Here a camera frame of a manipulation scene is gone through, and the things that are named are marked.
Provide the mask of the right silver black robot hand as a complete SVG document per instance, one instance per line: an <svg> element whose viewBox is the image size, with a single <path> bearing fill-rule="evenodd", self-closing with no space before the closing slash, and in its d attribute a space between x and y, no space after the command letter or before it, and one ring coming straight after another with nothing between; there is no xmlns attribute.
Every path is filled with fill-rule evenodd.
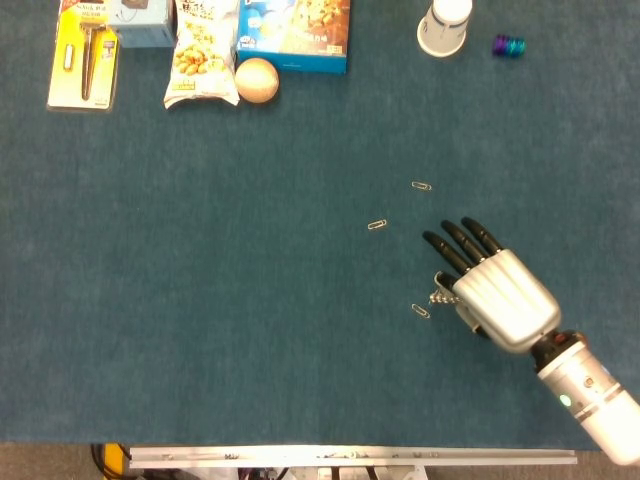
<svg viewBox="0 0 640 480"><path fill-rule="evenodd" d="M455 272L435 274L432 302L452 304L473 332L516 354L559 327L555 297L485 226L464 217L459 225L444 220L441 227L451 242L432 231L422 238Z"/></svg>

